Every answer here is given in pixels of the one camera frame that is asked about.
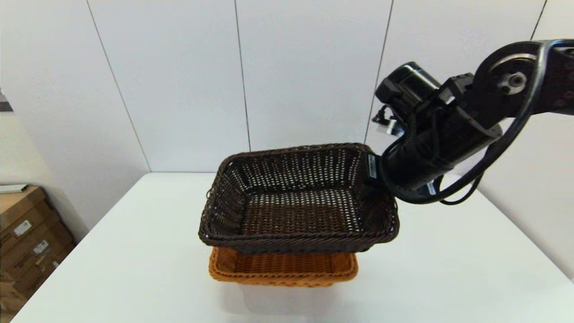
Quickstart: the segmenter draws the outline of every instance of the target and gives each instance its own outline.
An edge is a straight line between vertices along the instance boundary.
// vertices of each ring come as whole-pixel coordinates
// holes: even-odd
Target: white table
[[[478,192],[459,206],[399,203],[398,237],[358,254],[350,282],[216,282],[197,237],[213,179],[144,176],[13,323],[574,322],[574,284]]]

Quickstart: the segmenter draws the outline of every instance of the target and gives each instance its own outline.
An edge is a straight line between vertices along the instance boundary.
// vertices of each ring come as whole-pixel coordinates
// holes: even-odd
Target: orange wicker basket
[[[244,255],[214,247],[210,257],[213,279],[240,284],[328,287],[355,278],[358,269],[354,253]]]

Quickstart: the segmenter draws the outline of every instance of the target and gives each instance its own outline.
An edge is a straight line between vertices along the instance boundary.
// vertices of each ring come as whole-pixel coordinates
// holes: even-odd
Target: dark brown wicker basket
[[[247,254],[362,252],[398,234],[389,193],[362,199],[363,144],[239,153],[220,165],[201,215],[207,245]]]

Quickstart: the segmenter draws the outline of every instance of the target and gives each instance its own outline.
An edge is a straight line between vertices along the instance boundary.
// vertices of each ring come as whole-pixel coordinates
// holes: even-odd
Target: basket weave
[[[355,278],[358,270],[354,253],[245,255],[214,247],[210,257],[211,277],[240,284],[328,287]]]
[[[224,160],[199,237],[246,254],[362,252],[398,234],[390,193],[361,198],[363,144],[239,153]]]

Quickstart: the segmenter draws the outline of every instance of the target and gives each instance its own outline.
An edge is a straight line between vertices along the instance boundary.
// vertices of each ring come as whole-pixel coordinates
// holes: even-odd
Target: sticker
[[[40,242],[35,248],[34,248],[34,253],[36,255],[39,255],[42,253],[42,251],[44,251],[47,247],[49,246],[48,242],[46,240],[42,240],[42,242]]]
[[[377,179],[377,163],[375,161],[375,155],[369,155],[369,177]]]
[[[17,226],[16,228],[14,228],[14,233],[16,234],[16,237],[20,237],[26,231],[28,231],[28,229],[30,229],[31,227],[32,227],[32,224],[30,223],[30,221],[26,220],[26,221],[20,223],[20,225]]]

